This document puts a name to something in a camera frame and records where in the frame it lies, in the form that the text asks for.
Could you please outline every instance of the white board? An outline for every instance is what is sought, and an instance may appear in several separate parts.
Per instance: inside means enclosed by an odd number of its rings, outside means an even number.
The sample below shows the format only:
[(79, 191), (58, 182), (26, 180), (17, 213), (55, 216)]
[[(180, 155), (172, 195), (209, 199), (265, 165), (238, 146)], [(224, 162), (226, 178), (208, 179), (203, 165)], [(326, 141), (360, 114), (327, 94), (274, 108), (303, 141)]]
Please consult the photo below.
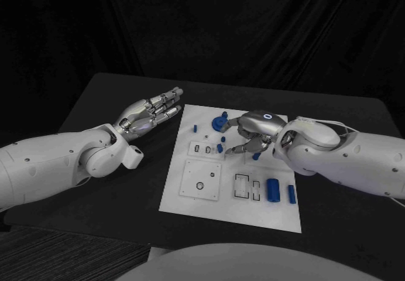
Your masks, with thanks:
[[(183, 110), (159, 210), (175, 214), (301, 233), (299, 198), (296, 198), (297, 204), (291, 204), (288, 198), (288, 185), (296, 186), (294, 172), (281, 160), (273, 158), (273, 148), (261, 154), (258, 161), (251, 161), (251, 153), (226, 155), (222, 159), (225, 149), (221, 156), (218, 156), (218, 151), (213, 151), (213, 158), (193, 155), (190, 151), (192, 145), (195, 145), (192, 142), (208, 144), (211, 147), (215, 144), (222, 144), (226, 148), (232, 148), (247, 142), (245, 138), (238, 134), (237, 127), (232, 127), (225, 133), (215, 131), (212, 127), (213, 118), (221, 116), (224, 111), (228, 113), (228, 119), (239, 117), (247, 111), (202, 107), (189, 104), (186, 104)], [(287, 116), (280, 115), (280, 117), (287, 121)], [(225, 143), (221, 142), (222, 136), (226, 137)], [(208, 167), (213, 165), (213, 163), (221, 164), (216, 200), (213, 200), (213, 198), (201, 198), (202, 195), (180, 195), (183, 191), (182, 182), (188, 160), (205, 162)], [(237, 174), (250, 175), (250, 198), (235, 197)], [(278, 203), (271, 203), (267, 200), (267, 179), (278, 179)], [(252, 193), (255, 193), (255, 198), (258, 198), (260, 195), (260, 201), (254, 200)]]

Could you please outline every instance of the small blue part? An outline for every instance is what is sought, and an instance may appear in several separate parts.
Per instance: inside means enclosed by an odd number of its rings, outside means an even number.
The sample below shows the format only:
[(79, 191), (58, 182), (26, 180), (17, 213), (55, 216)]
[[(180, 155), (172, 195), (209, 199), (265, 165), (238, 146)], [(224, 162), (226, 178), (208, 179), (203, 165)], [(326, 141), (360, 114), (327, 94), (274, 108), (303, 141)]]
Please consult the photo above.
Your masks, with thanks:
[(222, 145), (221, 145), (221, 144), (216, 145), (216, 149), (218, 149), (218, 152), (222, 153), (224, 148), (222, 148)]
[(294, 186), (288, 186), (288, 196), (290, 196), (290, 203), (296, 204), (296, 191), (294, 191)]
[(255, 161), (260, 160), (260, 155), (261, 155), (261, 153), (255, 153), (255, 154), (254, 154), (252, 158), (254, 158)]
[(270, 202), (280, 202), (278, 179), (268, 179), (268, 201)]
[(212, 124), (213, 130), (221, 132), (221, 128), (226, 122), (228, 122), (228, 113), (226, 113), (226, 111), (224, 111), (222, 116), (213, 118), (213, 124)]

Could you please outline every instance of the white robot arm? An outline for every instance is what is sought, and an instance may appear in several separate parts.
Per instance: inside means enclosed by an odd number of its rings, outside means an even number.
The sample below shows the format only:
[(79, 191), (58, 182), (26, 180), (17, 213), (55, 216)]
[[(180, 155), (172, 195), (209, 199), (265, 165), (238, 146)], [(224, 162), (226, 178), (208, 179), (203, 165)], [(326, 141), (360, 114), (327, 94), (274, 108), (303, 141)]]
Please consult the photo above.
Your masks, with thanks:
[(251, 111), (222, 127), (225, 132), (238, 126), (239, 134), (251, 139), (226, 154), (261, 153), (274, 143), (274, 157), (297, 173), (306, 176), (319, 173), (366, 193), (405, 198), (405, 140), (353, 129), (337, 135), (322, 123), (343, 125), (303, 117), (286, 123), (275, 114)]
[(113, 125), (41, 136), (0, 148), (0, 208), (45, 199), (91, 177), (105, 177), (121, 163), (137, 168), (144, 154), (128, 142), (179, 113), (180, 106), (170, 106), (182, 93), (176, 87), (136, 102)]

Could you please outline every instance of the carpet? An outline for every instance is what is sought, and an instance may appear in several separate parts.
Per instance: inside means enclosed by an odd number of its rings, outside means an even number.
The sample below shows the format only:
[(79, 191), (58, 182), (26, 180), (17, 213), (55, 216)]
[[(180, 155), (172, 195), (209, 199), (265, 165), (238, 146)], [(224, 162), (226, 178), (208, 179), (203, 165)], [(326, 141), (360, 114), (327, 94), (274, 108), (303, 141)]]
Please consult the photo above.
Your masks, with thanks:
[(13, 226), (0, 232), (0, 280), (115, 280), (149, 253), (115, 239)]

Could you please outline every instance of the table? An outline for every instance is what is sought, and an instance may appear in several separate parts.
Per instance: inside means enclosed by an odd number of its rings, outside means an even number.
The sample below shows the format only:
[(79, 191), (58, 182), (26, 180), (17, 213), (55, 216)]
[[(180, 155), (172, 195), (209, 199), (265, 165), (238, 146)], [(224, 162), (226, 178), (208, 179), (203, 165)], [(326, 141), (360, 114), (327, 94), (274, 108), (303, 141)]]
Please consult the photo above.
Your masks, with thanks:
[[(342, 121), (368, 133), (401, 137), (381, 100), (234, 87), (100, 73), (94, 76), (59, 132), (114, 123), (126, 107), (173, 87), (180, 105), (265, 109), (288, 118)], [(384, 280), (404, 265), (405, 209), (384, 197), (296, 174), (303, 233), (159, 212), (182, 113), (133, 144), (146, 155), (139, 168), (123, 166), (53, 197), (13, 207), (6, 224), (110, 237), (166, 249), (212, 243), (250, 243), (319, 255)]]

